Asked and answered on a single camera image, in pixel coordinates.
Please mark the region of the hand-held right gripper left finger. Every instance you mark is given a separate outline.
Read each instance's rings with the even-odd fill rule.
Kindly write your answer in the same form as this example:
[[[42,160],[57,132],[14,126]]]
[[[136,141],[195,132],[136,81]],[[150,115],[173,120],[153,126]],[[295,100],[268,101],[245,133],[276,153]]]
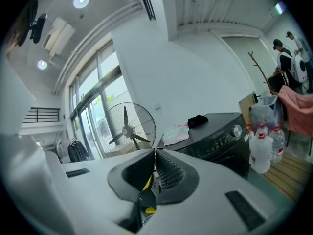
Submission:
[[[144,149],[50,170],[75,235],[135,235],[142,228],[140,195],[153,173],[155,151]]]

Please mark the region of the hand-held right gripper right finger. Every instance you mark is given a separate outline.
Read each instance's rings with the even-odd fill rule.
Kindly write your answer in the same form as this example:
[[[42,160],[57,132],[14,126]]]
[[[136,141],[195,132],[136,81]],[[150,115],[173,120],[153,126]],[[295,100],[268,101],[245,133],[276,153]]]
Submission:
[[[146,235],[271,235],[293,204],[261,176],[244,179],[219,164],[158,149],[157,170],[184,177],[163,192]]]

